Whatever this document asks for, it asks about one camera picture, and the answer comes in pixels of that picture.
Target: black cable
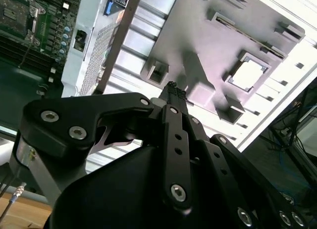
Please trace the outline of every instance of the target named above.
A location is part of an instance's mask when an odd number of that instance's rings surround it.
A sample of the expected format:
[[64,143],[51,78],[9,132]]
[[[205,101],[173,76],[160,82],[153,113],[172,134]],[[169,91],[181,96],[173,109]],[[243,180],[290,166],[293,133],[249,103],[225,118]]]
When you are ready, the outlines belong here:
[[10,173],[6,174],[6,176],[4,177],[3,181],[0,184],[0,190],[2,188],[2,186],[4,185],[4,183],[6,182],[6,180],[10,177]]
[[282,114],[281,116],[277,117],[275,120],[273,120],[273,122],[271,123],[272,125],[277,124],[278,122],[280,122],[282,119],[290,116],[291,114],[295,114],[296,110],[298,109],[298,106],[293,107],[292,109],[290,109],[289,111],[287,111],[286,113]]
[[[289,128],[289,127],[286,125],[286,123],[285,123],[284,120],[282,120],[282,123],[284,124],[285,128]],[[300,147],[304,152],[306,152],[302,141],[301,141],[301,140],[298,138],[298,136],[297,136],[297,132],[295,133],[295,136],[296,136],[296,141],[297,141],[299,147]]]
[[289,143],[288,143],[289,146],[293,145],[294,137],[295,137],[295,134],[297,132],[297,127],[299,124],[299,120],[301,119],[301,115],[302,115],[302,112],[304,110],[304,103],[305,103],[307,94],[308,94],[308,89],[304,90],[304,94],[303,94],[302,99],[301,99],[302,104],[298,109],[294,126],[292,126],[292,135],[291,135],[291,138],[290,138]]
[[6,214],[8,213],[8,211],[9,211],[9,209],[10,209],[12,204],[13,204],[13,202],[9,201],[8,205],[6,206],[5,210],[3,211],[3,213],[2,213],[2,215],[0,217],[0,224],[3,221],[4,217],[6,216]]
[[11,180],[9,181],[9,183],[6,184],[6,186],[4,187],[4,189],[2,190],[2,192],[0,193],[0,198],[4,195],[4,193],[6,192],[6,190],[9,188],[9,186],[13,183],[15,177],[13,176],[11,178]]

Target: black metal bracket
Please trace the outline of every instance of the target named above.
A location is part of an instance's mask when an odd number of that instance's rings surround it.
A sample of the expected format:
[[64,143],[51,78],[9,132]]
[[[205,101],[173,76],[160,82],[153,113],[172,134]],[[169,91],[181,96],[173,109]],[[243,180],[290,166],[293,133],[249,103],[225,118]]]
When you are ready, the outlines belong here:
[[[307,228],[292,205],[222,135],[211,139],[169,83],[163,106],[138,93],[34,101],[12,165],[53,207],[50,228]],[[142,147],[86,175],[92,153]]]

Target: ventilation grille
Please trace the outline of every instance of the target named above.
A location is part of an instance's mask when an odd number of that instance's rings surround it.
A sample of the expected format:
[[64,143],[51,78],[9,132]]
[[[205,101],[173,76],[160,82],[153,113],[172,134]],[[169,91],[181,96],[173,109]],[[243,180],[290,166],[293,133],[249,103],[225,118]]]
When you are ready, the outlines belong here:
[[79,95],[86,95],[91,87],[96,83],[105,57],[105,52],[116,26],[117,24],[113,23],[99,31]]

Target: capacitor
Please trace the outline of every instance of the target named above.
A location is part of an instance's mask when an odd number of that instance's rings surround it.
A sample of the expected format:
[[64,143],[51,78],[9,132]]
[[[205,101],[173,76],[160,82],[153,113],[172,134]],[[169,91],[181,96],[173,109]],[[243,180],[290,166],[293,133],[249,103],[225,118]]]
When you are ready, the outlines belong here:
[[70,29],[68,26],[66,26],[66,27],[64,28],[64,31],[67,32],[67,33],[69,33],[69,32],[71,31],[71,29]]

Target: mounting hole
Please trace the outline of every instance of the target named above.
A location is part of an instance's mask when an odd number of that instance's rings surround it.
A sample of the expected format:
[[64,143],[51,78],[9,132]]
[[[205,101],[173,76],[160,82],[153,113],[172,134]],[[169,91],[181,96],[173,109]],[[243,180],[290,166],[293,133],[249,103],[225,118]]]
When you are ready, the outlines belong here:
[[146,99],[141,99],[141,103],[144,105],[149,105],[149,102]]
[[225,169],[221,169],[221,173],[223,173],[225,176],[228,174],[228,172]]
[[183,154],[182,150],[179,149],[179,148],[175,148],[175,152],[176,152],[178,155],[182,155],[182,154]]
[[178,139],[178,140],[182,140],[182,137],[178,134],[175,134],[175,137]]

